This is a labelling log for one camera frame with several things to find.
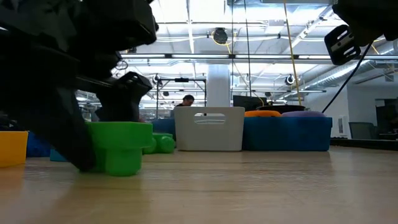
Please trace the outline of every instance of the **purple cushion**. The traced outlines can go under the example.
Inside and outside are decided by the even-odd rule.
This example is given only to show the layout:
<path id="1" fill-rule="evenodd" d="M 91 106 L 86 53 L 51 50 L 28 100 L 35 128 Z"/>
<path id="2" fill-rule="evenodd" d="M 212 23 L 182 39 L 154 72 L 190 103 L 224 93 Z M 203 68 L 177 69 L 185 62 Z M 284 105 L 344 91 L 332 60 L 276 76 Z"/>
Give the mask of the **purple cushion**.
<path id="1" fill-rule="evenodd" d="M 293 111 L 282 114 L 282 117 L 299 117 L 299 118 L 324 118 L 325 115 L 317 111 Z"/>

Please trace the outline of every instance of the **person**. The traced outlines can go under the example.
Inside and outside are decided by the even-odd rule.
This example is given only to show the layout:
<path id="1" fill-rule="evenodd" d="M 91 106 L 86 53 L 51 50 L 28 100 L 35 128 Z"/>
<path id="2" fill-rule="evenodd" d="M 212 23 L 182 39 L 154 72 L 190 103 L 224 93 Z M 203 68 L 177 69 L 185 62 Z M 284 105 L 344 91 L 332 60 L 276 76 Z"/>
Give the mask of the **person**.
<path id="1" fill-rule="evenodd" d="M 176 107 L 179 106 L 191 106 L 193 102 L 195 101 L 195 98 L 192 95 L 186 95 L 184 98 L 182 98 L 182 103 L 174 107 L 174 110 Z M 170 117 L 174 118 L 174 110 L 171 111 Z"/>

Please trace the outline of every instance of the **metal frame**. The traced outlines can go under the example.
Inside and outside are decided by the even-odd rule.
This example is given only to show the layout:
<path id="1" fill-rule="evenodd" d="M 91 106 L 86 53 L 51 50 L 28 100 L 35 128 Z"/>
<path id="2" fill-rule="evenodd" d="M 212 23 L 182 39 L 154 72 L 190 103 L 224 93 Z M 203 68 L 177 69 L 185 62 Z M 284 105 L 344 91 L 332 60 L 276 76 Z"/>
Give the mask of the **metal frame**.
<path id="1" fill-rule="evenodd" d="M 163 84 L 162 88 L 159 89 L 159 83 L 161 81 L 166 81 L 166 83 Z M 156 119 L 158 119 L 158 110 L 159 110 L 159 91 L 162 90 L 169 82 L 194 82 L 198 84 L 197 82 L 203 82 L 205 84 L 205 88 L 203 89 L 200 85 L 197 85 L 201 91 L 205 92 L 205 106 L 207 104 L 207 80 L 203 78 L 160 78 L 157 80 L 156 83 Z M 164 90 L 164 91 L 185 91 L 184 89 L 180 90 Z"/>

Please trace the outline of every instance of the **computer monitor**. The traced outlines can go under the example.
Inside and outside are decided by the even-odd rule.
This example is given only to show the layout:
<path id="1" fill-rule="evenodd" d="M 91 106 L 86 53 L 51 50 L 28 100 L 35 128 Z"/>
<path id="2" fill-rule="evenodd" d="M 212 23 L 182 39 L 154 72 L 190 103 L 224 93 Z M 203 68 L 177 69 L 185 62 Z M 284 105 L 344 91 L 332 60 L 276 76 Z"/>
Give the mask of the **computer monitor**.
<path id="1" fill-rule="evenodd" d="M 264 104 L 267 103 L 267 98 L 261 98 Z M 258 107 L 263 106 L 262 101 L 256 96 L 233 96 L 233 105 L 243 107 L 245 111 L 254 111 Z"/>

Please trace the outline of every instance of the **orange cushion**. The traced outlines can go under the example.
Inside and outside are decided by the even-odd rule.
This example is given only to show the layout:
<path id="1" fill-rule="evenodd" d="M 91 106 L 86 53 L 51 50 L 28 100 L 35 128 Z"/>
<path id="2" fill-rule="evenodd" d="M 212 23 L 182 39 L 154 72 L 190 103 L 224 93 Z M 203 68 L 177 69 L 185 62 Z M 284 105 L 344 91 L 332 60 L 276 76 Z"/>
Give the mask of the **orange cushion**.
<path id="1" fill-rule="evenodd" d="M 245 117 L 280 117 L 282 116 L 278 111 L 247 111 L 244 113 Z"/>

